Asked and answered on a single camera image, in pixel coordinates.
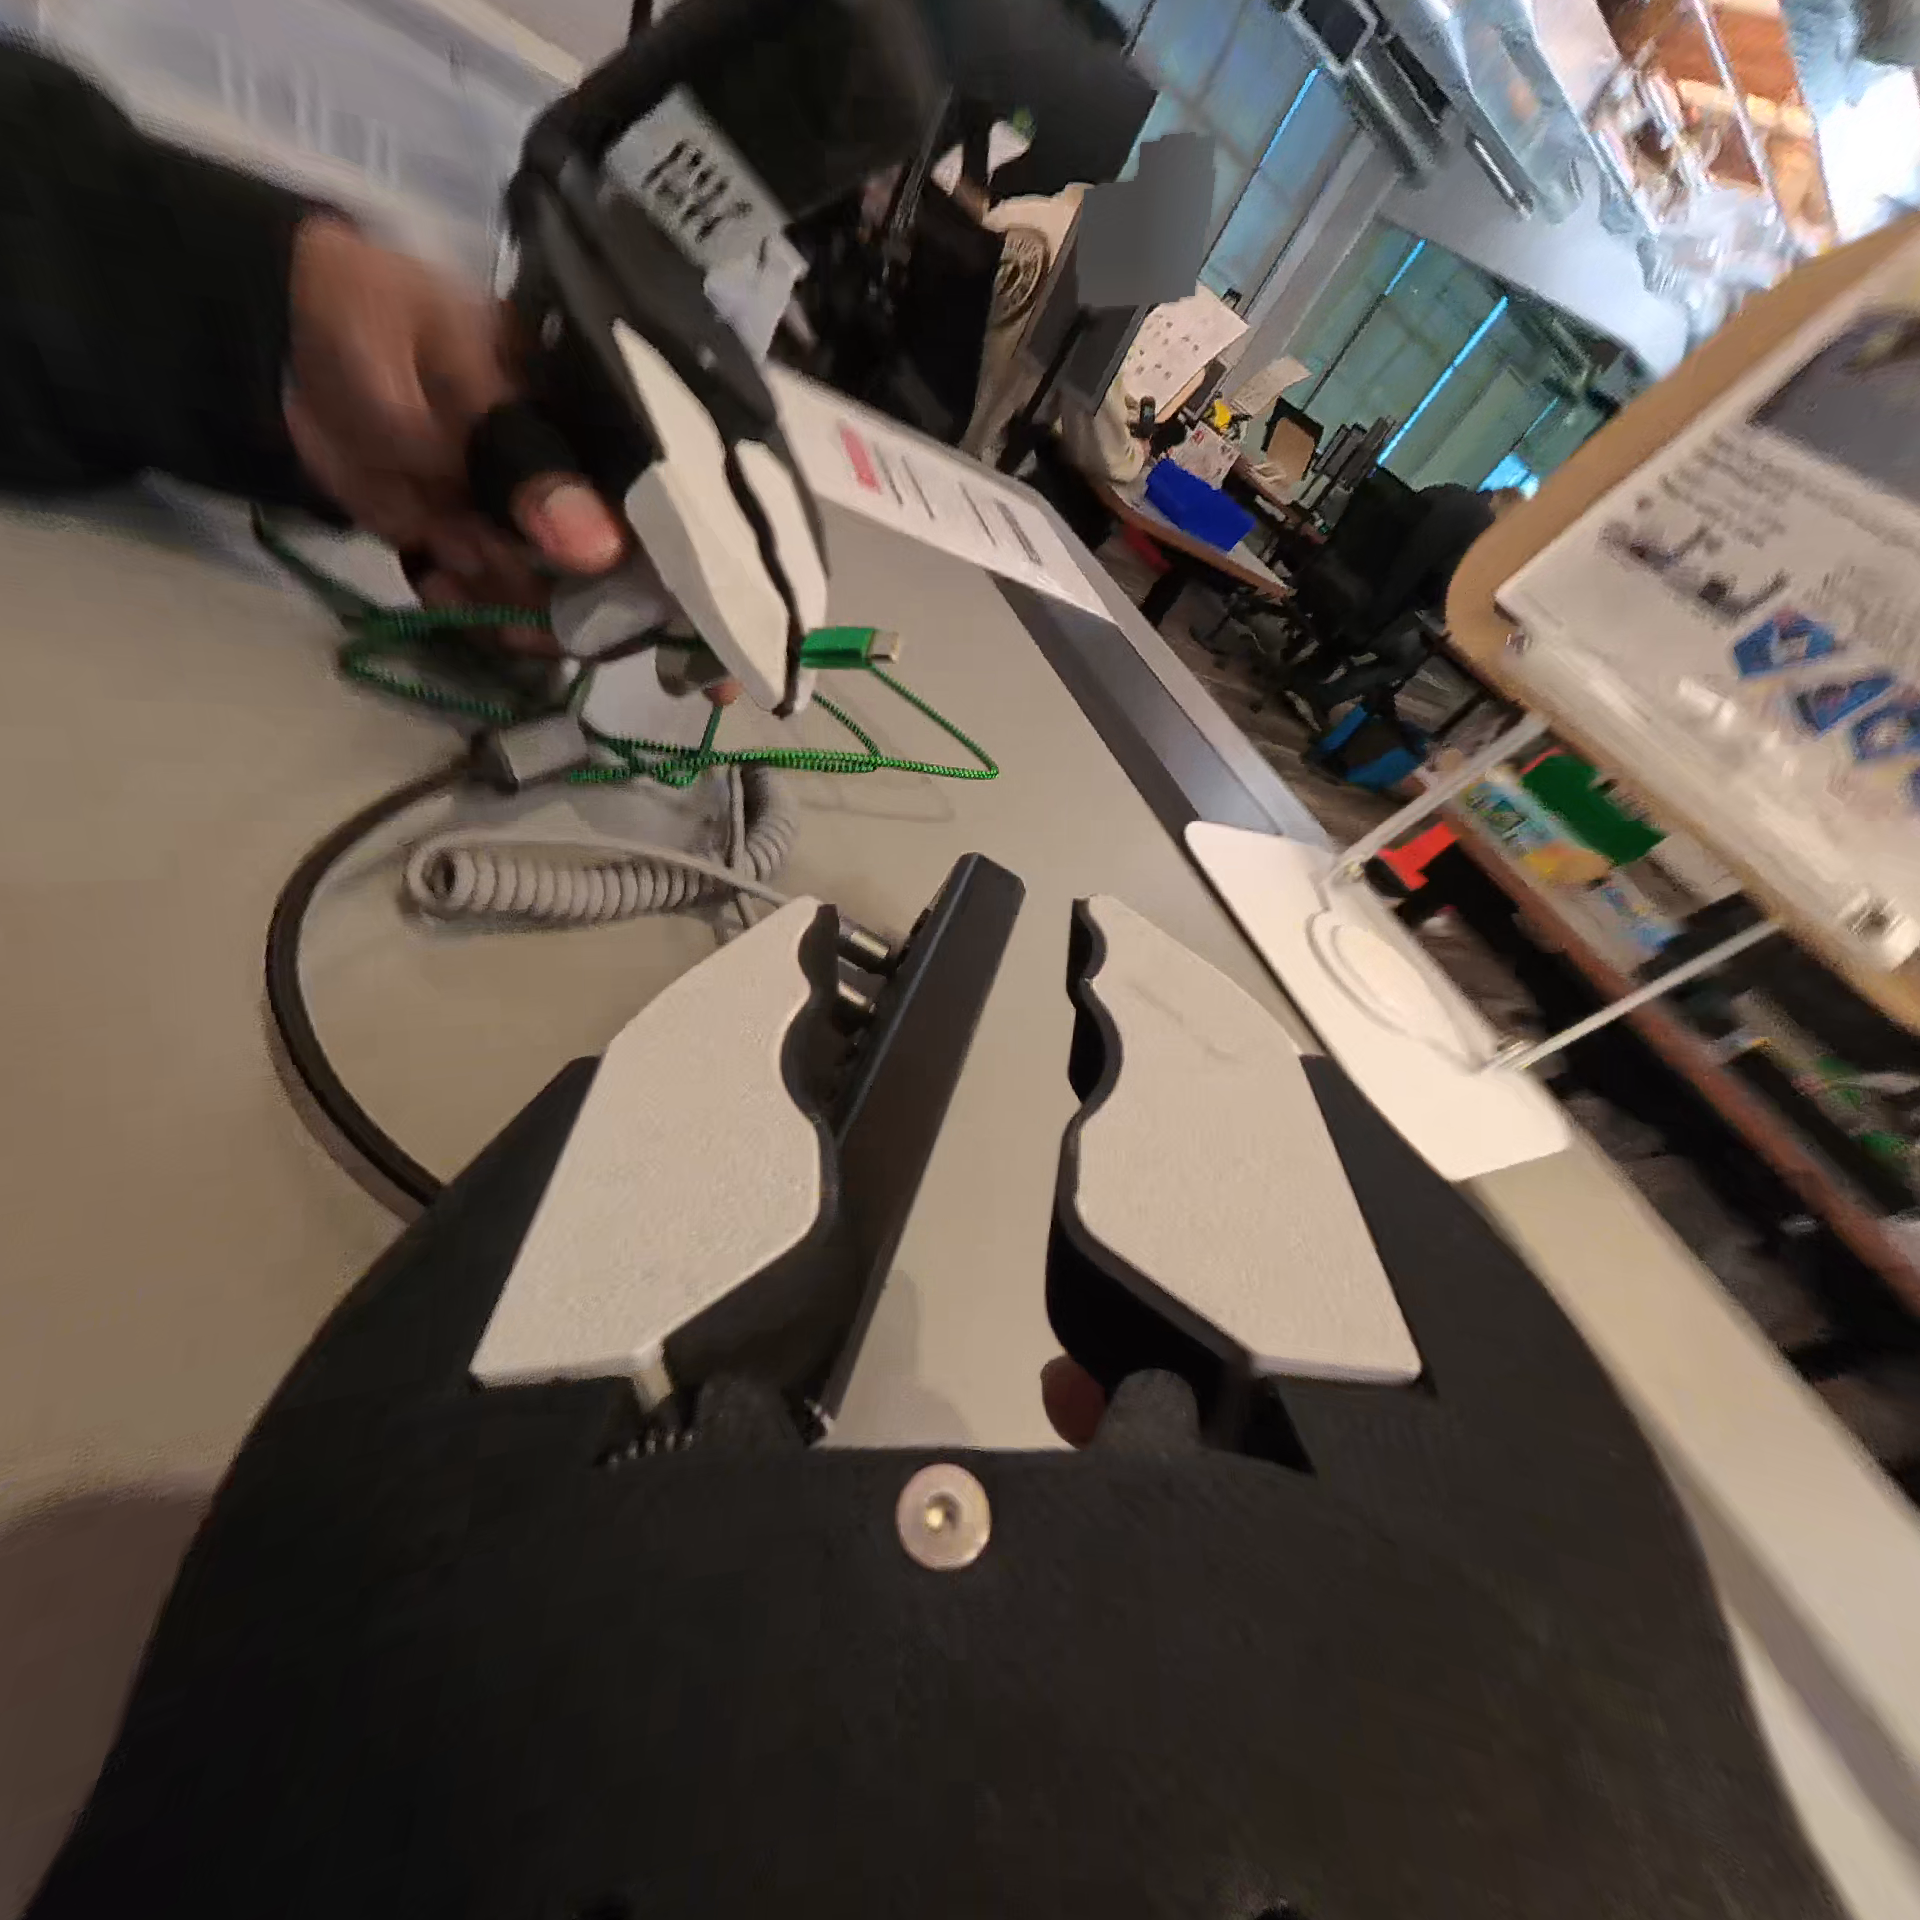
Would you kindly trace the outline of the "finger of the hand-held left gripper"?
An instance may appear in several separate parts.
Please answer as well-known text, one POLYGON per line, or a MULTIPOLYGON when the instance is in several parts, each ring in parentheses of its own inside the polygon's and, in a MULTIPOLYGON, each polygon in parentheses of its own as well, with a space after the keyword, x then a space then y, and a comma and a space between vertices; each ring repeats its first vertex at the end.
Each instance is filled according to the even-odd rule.
POLYGON ((734 439, 734 483, 741 483, 741 505, 765 515, 774 581, 782 581, 782 603, 789 603, 789 688, 782 688, 782 706, 805 706, 816 695, 805 636, 831 628, 823 508, 816 508, 801 462, 782 450, 765 450, 765 439, 734 439))
POLYGON ((765 515, 741 505, 734 439, 633 327, 608 327, 608 351, 660 439, 660 458, 625 488, 625 524, 660 562, 660 586, 690 613, 695 644, 760 713, 801 713, 782 706, 789 603, 774 581, 765 515))

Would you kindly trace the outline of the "person's left forearm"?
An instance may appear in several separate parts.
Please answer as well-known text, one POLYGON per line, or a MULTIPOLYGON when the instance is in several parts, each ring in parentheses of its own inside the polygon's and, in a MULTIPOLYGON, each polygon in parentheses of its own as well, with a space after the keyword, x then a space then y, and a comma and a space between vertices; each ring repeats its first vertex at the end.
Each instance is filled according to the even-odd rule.
POLYGON ((136 130, 93 74, 0 54, 0 488, 171 476, 317 508, 289 435, 292 242, 317 201, 136 130))

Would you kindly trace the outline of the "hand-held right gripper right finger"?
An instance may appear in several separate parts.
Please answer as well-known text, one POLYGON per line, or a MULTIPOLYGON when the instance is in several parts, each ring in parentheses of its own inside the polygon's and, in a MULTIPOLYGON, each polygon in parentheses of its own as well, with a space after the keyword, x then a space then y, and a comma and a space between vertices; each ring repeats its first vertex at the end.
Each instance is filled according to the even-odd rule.
POLYGON ((1422 1356, 1296 1027, 1126 896, 1065 908, 1065 1095, 1044 1323, 1114 1405, 1262 1376, 1416 1384, 1422 1356))

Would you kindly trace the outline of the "blue plastic bin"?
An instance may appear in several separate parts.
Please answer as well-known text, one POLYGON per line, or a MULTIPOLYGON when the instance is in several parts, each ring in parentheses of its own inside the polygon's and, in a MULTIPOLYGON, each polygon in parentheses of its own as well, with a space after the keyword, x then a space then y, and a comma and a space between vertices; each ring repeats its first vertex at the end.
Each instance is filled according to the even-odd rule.
POLYGON ((1205 549, 1242 549, 1253 534, 1253 508, 1231 505, 1215 483, 1184 476, 1179 458, 1142 462, 1142 505, 1205 549))

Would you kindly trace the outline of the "black USB hub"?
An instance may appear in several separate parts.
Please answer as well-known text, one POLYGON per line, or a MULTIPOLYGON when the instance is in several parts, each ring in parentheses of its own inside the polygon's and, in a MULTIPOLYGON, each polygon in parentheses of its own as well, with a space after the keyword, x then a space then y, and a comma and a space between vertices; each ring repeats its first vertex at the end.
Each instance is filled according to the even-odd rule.
POLYGON ((805 1438, 831 1438, 840 1411, 1014 922, 1024 874, 982 854, 952 858, 896 948, 857 928, 854 912, 834 922, 834 1260, 831 1350, 801 1384, 805 1438))

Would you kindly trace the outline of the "colourful toy box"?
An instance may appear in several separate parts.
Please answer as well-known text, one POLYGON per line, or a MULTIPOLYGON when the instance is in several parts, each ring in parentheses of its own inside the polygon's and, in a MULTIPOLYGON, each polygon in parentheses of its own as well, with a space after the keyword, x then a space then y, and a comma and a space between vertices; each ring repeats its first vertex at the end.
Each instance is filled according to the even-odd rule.
POLYGON ((1551 891, 1596 891, 1664 846, 1664 828, 1564 745, 1503 762, 1452 814, 1551 891))

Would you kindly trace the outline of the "wooden desk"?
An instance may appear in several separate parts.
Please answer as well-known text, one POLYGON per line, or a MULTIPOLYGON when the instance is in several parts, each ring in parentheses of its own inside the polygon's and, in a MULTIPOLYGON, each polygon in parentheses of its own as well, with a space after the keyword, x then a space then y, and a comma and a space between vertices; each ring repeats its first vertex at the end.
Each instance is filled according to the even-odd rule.
POLYGON ((1142 622, 1179 613, 1179 596, 1184 596, 1196 581, 1205 581, 1205 586, 1220 586, 1220 596, 1242 586, 1242 596, 1253 596, 1253 603, 1286 603, 1286 596, 1296 596, 1296 581, 1286 581, 1275 562, 1262 562, 1244 539, 1215 549, 1215 539, 1184 534, 1179 515, 1161 515, 1153 492, 1142 492, 1142 483, 1130 483, 1130 488, 1095 483, 1095 492, 1096 492, 1096 508, 1108 508, 1126 534, 1140 534, 1140 539, 1161 549, 1161 576, 1153 576, 1153 586, 1142 586, 1142 603, 1140 603, 1142 622))

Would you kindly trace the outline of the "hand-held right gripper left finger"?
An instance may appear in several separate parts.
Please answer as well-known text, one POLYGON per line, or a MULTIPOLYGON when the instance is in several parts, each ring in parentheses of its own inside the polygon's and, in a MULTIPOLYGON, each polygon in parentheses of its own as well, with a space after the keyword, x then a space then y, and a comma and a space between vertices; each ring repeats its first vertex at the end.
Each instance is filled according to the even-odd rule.
POLYGON ((831 1113, 805 1095, 831 1010, 834 908, 789 896, 604 1044, 469 1384, 695 1394, 695 1323, 831 1234, 831 1113))

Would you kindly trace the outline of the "long wooden-edged desk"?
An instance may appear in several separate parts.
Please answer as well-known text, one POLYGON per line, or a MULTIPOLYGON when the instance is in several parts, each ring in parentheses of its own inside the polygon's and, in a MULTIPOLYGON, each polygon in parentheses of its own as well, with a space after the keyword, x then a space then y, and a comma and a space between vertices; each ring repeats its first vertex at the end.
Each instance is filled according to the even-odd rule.
POLYGON ((1822 1234, 1833 1234, 1849 1249, 1849 1260, 1873 1271, 1873 1286, 1920 1317, 1920 1260, 1910 1240, 1899 1234, 1890 1204, 1873 1204, 1822 1145, 1806 1124, 1787 1124, 1752 1062, 1765 1062, 1760 1044, 1734 1040, 1705 1040, 1673 995, 1641 995, 1622 1010, 1622 979, 1585 948, 1585 928, 1564 912, 1574 896, 1551 891, 1532 868, 1517 868, 1464 806, 1449 806, 1449 828, 1464 846, 1464 858, 1517 908, 1523 940, 1551 948, 1580 990, 1596 995, 1596 1027, 1633 1027, 1734 1138, 1752 1162, 1765 1162, 1787 1190, 1795 1215, 1815 1215, 1822 1234))

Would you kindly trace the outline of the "paper sheet with red label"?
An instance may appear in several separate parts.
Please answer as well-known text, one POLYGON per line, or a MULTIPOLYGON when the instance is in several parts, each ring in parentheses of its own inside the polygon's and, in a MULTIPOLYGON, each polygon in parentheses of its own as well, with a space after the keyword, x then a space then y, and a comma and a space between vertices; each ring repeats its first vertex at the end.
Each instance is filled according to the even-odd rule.
POLYGON ((782 411, 782 439, 823 505, 1108 622, 1085 549, 1027 488, 927 435, 909 435, 896 418, 857 411, 805 372, 774 367, 765 387, 782 411))

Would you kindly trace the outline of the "black office chair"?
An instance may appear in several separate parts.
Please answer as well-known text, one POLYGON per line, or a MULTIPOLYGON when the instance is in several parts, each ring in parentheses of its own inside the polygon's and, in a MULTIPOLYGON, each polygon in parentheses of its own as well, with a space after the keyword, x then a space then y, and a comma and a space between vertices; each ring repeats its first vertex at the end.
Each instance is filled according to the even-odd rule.
POLYGON ((1296 576, 1296 613, 1306 622, 1306 668, 1296 668, 1286 695, 1325 730, 1350 706, 1400 695, 1433 660, 1433 628, 1449 622, 1452 562, 1473 539, 1523 505, 1517 488, 1416 488, 1392 515, 1356 508, 1329 539, 1296 576))

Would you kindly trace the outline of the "silver ventilation duct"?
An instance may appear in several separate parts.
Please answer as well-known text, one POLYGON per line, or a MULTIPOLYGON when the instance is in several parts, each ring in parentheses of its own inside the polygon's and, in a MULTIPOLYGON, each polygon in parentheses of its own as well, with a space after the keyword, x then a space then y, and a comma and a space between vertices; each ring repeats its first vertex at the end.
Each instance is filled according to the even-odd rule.
POLYGON ((1596 0, 1275 0, 1412 189, 1473 154, 1503 212, 1564 222, 1596 189, 1616 36, 1596 0))

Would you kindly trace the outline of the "person's left hand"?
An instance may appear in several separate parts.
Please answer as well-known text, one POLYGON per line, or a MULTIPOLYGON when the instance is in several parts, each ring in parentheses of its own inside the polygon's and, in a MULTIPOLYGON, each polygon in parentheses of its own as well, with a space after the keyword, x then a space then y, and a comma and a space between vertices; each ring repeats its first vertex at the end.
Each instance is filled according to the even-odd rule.
POLYGON ((400 557, 430 613, 542 613, 555 581, 633 557, 583 476, 516 483, 510 524, 469 505, 469 424, 516 396, 510 311, 347 220, 292 234, 280 396, 299 476, 400 557))

